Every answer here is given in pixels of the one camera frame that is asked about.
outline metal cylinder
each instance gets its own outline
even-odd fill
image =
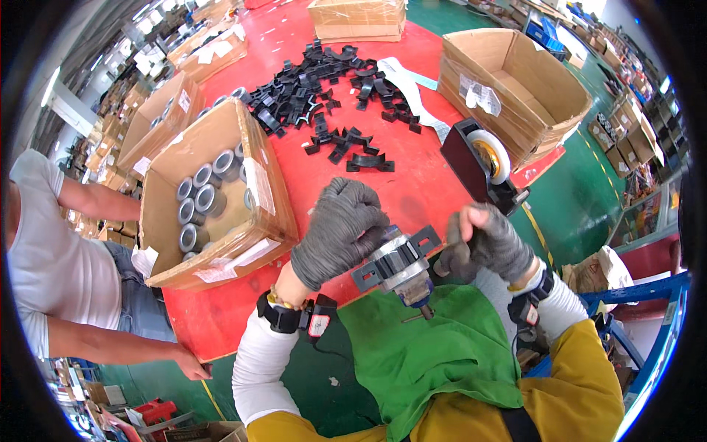
[[[155,126],[157,126],[158,124],[160,124],[160,122],[162,122],[162,120],[163,120],[162,117],[157,117],[154,120],[152,120],[152,123],[150,124],[150,130],[154,129]]]
[[[186,177],[177,187],[177,201],[182,201],[184,198],[194,198],[198,191],[192,177]]]
[[[221,187],[221,179],[214,173],[214,168],[211,167],[210,163],[204,164],[197,172],[194,174],[194,186],[197,189],[201,189],[203,186],[210,184],[215,188]]]
[[[243,193],[243,204],[245,204],[245,208],[248,210],[253,210],[253,203],[251,202],[252,199],[253,194],[251,193],[250,189],[246,189]]]
[[[211,107],[216,107],[216,106],[220,105],[221,103],[223,103],[226,100],[226,98],[228,98],[228,95],[222,95],[222,96],[218,97],[216,99],[216,101],[214,101],[214,105],[212,105]]]
[[[233,91],[230,96],[236,97],[238,100],[243,101],[245,104],[248,104],[252,101],[252,97],[250,96],[248,91],[246,91],[245,88],[242,86]]]
[[[177,219],[182,225],[185,224],[196,224],[197,226],[203,226],[206,221],[204,214],[200,214],[197,208],[194,206],[193,198],[185,198],[184,201],[179,205],[179,211],[177,212]]]
[[[216,176],[226,182],[234,182],[240,178],[240,166],[240,161],[230,149],[221,152],[211,164]]]
[[[240,161],[243,162],[243,143],[240,142],[238,145],[233,149],[233,152],[235,152],[235,155],[240,158]]]
[[[179,249],[184,253],[201,252],[204,245],[209,242],[209,232],[196,224],[185,224],[179,234]]]
[[[211,110],[210,107],[205,107],[204,109],[202,109],[201,112],[199,112],[199,114],[197,115],[197,120],[199,118],[203,117],[204,115],[206,115],[206,113],[210,110]]]
[[[192,258],[195,257],[195,256],[197,256],[196,253],[194,253],[194,252],[187,252],[187,253],[184,254],[184,257],[182,258],[182,262],[188,261],[188,260],[192,259]]]
[[[213,185],[207,184],[199,189],[194,203],[197,210],[204,215],[217,218],[226,208],[226,194]]]

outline jeans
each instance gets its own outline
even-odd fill
[[[149,339],[176,342],[167,308],[164,302],[157,300],[152,289],[145,285],[142,274],[133,267],[131,250],[112,241],[104,241],[103,244],[113,256],[120,274],[122,304],[118,330]]]

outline man's hand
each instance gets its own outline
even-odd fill
[[[181,344],[177,344],[181,350],[177,350],[175,362],[179,368],[190,380],[207,380],[211,379],[211,364],[199,363],[199,360]]]
[[[319,290],[369,256],[389,224],[375,190],[336,177],[322,190],[307,235],[292,249],[292,268],[311,291]]]
[[[434,267],[441,277],[451,272],[470,283],[479,268],[485,267],[503,280],[515,283],[534,265],[535,254],[530,246],[492,204],[473,203],[452,214],[447,242]]]

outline yellow floor line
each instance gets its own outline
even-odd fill
[[[532,224],[533,229],[535,229],[535,233],[537,234],[538,239],[540,239],[540,245],[542,245],[542,248],[545,249],[545,252],[547,253],[547,261],[550,263],[550,267],[555,267],[555,261],[552,259],[552,254],[550,253],[550,249],[547,247],[547,243],[545,242],[545,237],[542,235],[542,232],[540,231],[540,227],[537,225],[537,222],[535,221],[535,217],[530,213],[530,209],[527,208],[527,203],[521,204],[523,207],[523,211],[527,215],[528,219],[530,220],[530,223]]]
[[[209,395],[209,399],[211,399],[211,403],[214,404],[214,408],[216,408],[216,411],[218,412],[218,415],[221,416],[221,420],[222,420],[222,421],[225,421],[225,420],[226,420],[226,416],[224,416],[223,413],[221,412],[221,409],[218,408],[218,404],[217,404],[216,401],[214,400],[213,395],[211,395],[211,391],[209,390],[209,387],[206,385],[206,381],[202,379],[202,380],[201,380],[201,384],[204,386],[204,389],[206,390],[206,394]]]

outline white arm sleeve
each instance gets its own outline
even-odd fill
[[[246,426],[275,412],[300,416],[295,401],[280,381],[298,336],[299,332],[291,335],[274,332],[265,318],[258,318],[256,310],[250,314],[230,382],[235,410]]]
[[[514,296],[533,290],[540,284],[542,272],[547,268],[544,261],[540,261],[540,267],[530,279],[525,288],[515,292]],[[579,300],[579,297],[567,287],[562,278],[555,273],[555,285],[552,287],[547,298],[539,302],[537,306],[538,325],[547,336],[548,342],[553,342],[577,322],[588,317],[587,311]]]

